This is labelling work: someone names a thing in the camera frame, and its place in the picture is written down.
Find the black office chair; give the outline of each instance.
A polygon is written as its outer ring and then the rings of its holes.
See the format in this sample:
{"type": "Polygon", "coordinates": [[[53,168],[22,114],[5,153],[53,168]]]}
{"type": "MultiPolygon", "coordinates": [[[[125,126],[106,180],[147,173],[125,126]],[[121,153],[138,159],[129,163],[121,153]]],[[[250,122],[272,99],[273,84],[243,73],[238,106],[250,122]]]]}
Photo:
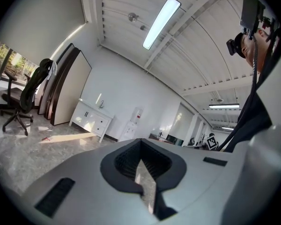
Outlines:
{"type": "Polygon", "coordinates": [[[12,81],[17,81],[17,78],[14,77],[10,72],[5,71],[4,73],[9,77],[8,81],[8,89],[0,91],[0,96],[3,100],[5,100],[8,106],[15,108],[14,112],[1,110],[0,114],[3,116],[4,113],[12,115],[6,123],[4,123],[2,130],[5,132],[5,127],[12,120],[21,124],[21,126],[25,129],[25,135],[28,136],[28,132],[26,126],[22,122],[21,118],[29,118],[30,122],[33,122],[32,115],[24,115],[31,111],[34,106],[34,94],[38,88],[38,86],[43,82],[43,80],[48,76],[49,71],[51,69],[53,61],[50,59],[43,59],[40,63],[40,66],[35,70],[32,77],[28,79],[28,82],[24,88],[24,90],[20,90],[19,88],[11,88],[12,81]]]}

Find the ceiling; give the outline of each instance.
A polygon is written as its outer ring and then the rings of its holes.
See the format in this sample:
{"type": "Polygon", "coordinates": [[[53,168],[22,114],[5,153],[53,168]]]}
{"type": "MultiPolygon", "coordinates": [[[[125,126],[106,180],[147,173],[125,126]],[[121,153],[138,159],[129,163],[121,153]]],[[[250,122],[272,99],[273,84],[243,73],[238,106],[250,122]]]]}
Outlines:
{"type": "Polygon", "coordinates": [[[252,75],[246,61],[230,56],[226,47],[241,30],[243,0],[178,1],[181,7],[146,50],[142,44],[166,0],[96,0],[99,41],[172,88],[214,128],[234,127],[252,75]],[[131,12],[139,16],[136,22],[128,20],[131,12]],[[209,109],[220,98],[240,109],[209,109]]]}

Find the man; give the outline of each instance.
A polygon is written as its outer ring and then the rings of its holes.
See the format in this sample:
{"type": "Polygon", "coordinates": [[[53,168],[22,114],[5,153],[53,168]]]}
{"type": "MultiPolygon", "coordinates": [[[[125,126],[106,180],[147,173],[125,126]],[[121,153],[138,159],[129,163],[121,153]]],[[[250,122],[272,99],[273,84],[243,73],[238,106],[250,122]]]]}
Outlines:
{"type": "MultiPolygon", "coordinates": [[[[269,51],[268,49],[270,42],[266,41],[268,37],[266,32],[258,29],[254,36],[258,44],[257,71],[260,73],[259,80],[256,84],[256,89],[258,89],[273,69],[272,64],[265,63],[266,56],[271,54],[272,51],[269,51]]],[[[239,33],[235,37],[234,45],[238,55],[246,59],[247,63],[253,67],[253,58],[255,53],[254,40],[249,40],[247,35],[239,33]]],[[[238,121],[242,117],[243,112],[244,109],[241,111],[238,121]]],[[[225,149],[225,152],[232,152],[237,143],[250,140],[256,133],[269,128],[271,125],[272,122],[269,115],[257,93],[255,93],[243,125],[235,133],[234,137],[225,149]]]]}

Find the white cabinet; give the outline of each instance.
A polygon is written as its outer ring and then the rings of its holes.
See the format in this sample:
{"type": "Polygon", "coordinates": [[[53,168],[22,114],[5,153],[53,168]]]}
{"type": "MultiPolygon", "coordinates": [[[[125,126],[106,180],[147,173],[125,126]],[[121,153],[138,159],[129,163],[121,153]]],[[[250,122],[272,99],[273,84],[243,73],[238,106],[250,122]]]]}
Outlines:
{"type": "Polygon", "coordinates": [[[111,115],[105,109],[99,109],[80,98],[69,126],[72,125],[72,122],[76,123],[85,130],[101,137],[99,141],[101,142],[113,117],[114,115],[111,115]]]}

